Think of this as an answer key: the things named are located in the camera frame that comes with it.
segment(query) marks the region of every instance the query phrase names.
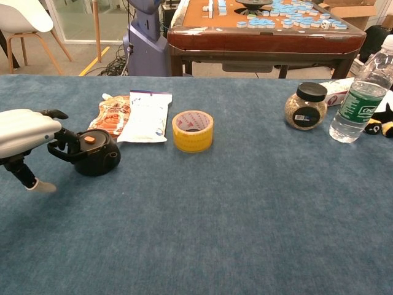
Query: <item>glass jar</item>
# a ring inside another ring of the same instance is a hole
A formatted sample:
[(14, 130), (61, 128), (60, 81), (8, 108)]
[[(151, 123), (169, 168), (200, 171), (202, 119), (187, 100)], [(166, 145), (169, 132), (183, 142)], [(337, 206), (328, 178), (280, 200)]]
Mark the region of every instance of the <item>glass jar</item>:
[(295, 94), (285, 104), (285, 118), (289, 125), (299, 130), (310, 130), (325, 118), (327, 89), (317, 83), (299, 84)]

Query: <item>white box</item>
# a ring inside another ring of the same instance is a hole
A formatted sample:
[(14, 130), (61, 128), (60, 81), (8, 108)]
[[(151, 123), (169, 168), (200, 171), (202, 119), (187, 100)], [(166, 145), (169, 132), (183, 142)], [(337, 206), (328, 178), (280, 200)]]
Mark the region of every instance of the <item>white box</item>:
[(321, 20), (328, 20), (330, 18), (330, 14), (321, 14)]
[(335, 25), (336, 30), (346, 30), (348, 27), (346, 25), (342, 25), (341, 23)]
[(345, 95), (349, 88), (351, 88), (353, 82), (354, 78), (347, 78), (321, 83), (321, 85), (327, 89), (327, 95), (325, 98), (327, 106), (340, 104), (344, 100)]
[(314, 22), (312, 22), (312, 23), (311, 23), (311, 26), (312, 26), (313, 28), (319, 28), (321, 25), (320, 25), (319, 23), (314, 23)]
[(299, 23), (299, 26), (303, 29), (309, 29), (311, 27), (311, 23)]

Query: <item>door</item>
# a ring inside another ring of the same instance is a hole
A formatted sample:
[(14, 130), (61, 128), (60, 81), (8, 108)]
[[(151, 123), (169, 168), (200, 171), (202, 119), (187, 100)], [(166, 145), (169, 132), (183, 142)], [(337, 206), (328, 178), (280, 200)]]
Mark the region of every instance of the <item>door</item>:
[[(68, 44), (95, 42), (92, 0), (45, 0), (58, 34)], [(103, 44), (120, 44), (126, 34), (127, 0), (98, 0)]]

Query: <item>table leg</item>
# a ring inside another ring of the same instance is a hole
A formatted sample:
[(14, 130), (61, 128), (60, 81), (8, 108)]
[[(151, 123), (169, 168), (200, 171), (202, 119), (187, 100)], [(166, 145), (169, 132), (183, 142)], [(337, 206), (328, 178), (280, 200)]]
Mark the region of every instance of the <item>table leg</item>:
[[(12, 38), (7, 39), (7, 52), (10, 52), (10, 53), (12, 52), (11, 41), (12, 41)], [(14, 63), (13, 63), (11, 54), (8, 54), (8, 66), (10, 68), (10, 74), (13, 74), (14, 73)]]
[(192, 75), (192, 61), (185, 62), (185, 73)]
[(349, 70), (351, 69), (353, 61), (353, 58), (341, 60), (337, 68), (334, 70), (332, 79), (345, 79), (348, 75)]
[(25, 46), (25, 38), (20, 38), (20, 43), (22, 44), (22, 53), (23, 53), (23, 61), (25, 62), (25, 66), (27, 66), (27, 55), (26, 55), (26, 46)]
[(280, 73), (278, 75), (278, 79), (285, 79), (288, 73), (288, 66), (281, 65)]
[(183, 76), (183, 64), (180, 56), (171, 56), (172, 76)]
[[(4, 53), (7, 55), (8, 57), (8, 53), (7, 53), (7, 41), (6, 38), (4, 37), (3, 33), (0, 31), (0, 46), (3, 49)], [(19, 64), (17, 59), (15, 58), (14, 55), (12, 55), (12, 61), (14, 63), (14, 69), (19, 68)]]

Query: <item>chair leg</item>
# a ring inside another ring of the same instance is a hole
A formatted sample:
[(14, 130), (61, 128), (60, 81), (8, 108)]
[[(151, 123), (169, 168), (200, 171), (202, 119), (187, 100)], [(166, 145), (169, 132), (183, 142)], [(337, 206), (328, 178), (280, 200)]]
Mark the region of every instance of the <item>chair leg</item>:
[(57, 63), (57, 61), (56, 61), (56, 59), (55, 59), (55, 57), (54, 57), (54, 56), (52, 55), (52, 53), (50, 52), (50, 50), (49, 50), (48, 45), (46, 44), (46, 42), (43, 40), (43, 38), (42, 38), (40, 35), (38, 35), (38, 34), (36, 34), (36, 33), (33, 33), (33, 35), (35, 35), (35, 36), (39, 39), (39, 41), (41, 42), (41, 45), (43, 46), (43, 48), (44, 48), (45, 51), (47, 52), (47, 55), (49, 56), (49, 58), (50, 58), (50, 60), (52, 61), (53, 65), (56, 67), (57, 71), (59, 72), (59, 75), (62, 76), (62, 75), (63, 75), (63, 71), (61, 70), (59, 64)]
[(25, 66), (27, 66), (27, 55), (26, 55), (26, 47), (25, 47), (25, 38), (21, 37), (20, 42), (22, 44), (22, 52), (23, 52), (23, 60), (25, 61)]
[(12, 47), (11, 47), (12, 36), (7, 38), (7, 54), (8, 54), (8, 65), (10, 69), (10, 74), (14, 73), (14, 62), (12, 60)]
[(69, 61), (72, 61), (72, 58), (70, 56), (70, 54), (67, 51), (67, 48), (64, 46), (63, 43), (61, 43), (61, 41), (59, 40), (59, 37), (57, 36), (56, 32), (54, 31), (54, 29), (52, 29), (50, 31), (52, 33), (52, 36), (55, 38), (55, 40), (57, 41), (57, 43), (59, 44), (59, 46), (61, 47), (61, 49), (63, 49), (64, 53), (67, 55)]

